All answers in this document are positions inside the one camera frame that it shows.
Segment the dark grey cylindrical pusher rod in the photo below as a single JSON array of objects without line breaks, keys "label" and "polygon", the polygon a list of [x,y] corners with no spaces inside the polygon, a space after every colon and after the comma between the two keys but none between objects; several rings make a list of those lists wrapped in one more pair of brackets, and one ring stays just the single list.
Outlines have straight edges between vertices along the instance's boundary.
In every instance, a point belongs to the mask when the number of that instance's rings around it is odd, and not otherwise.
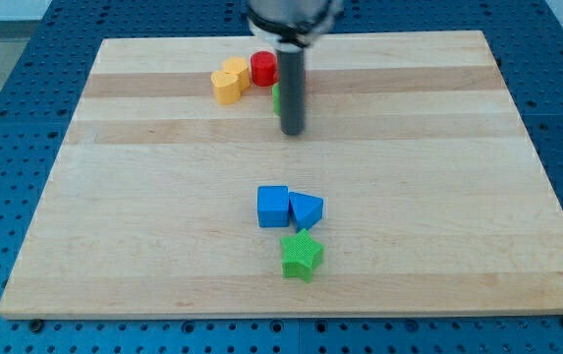
[{"label": "dark grey cylindrical pusher rod", "polygon": [[305,53],[278,51],[277,65],[281,130],[285,135],[298,136],[306,118]]}]

